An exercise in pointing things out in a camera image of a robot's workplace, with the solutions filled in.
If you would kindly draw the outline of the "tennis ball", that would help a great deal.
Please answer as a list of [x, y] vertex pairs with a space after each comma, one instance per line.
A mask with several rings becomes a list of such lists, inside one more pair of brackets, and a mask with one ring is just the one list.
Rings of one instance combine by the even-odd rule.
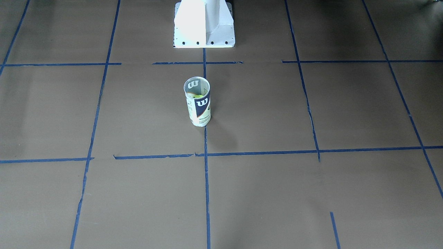
[[187, 97], [189, 97], [191, 99], [202, 99], [205, 97], [205, 95], [187, 93]]

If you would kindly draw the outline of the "clear tennis ball can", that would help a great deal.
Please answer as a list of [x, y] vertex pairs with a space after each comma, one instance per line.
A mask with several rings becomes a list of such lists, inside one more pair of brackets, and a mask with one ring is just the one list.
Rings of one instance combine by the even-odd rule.
[[[194, 126], [204, 127], [211, 119], [210, 84], [203, 77], [192, 77], [183, 86], [190, 120]], [[187, 93], [200, 94], [202, 99], [191, 99]]]

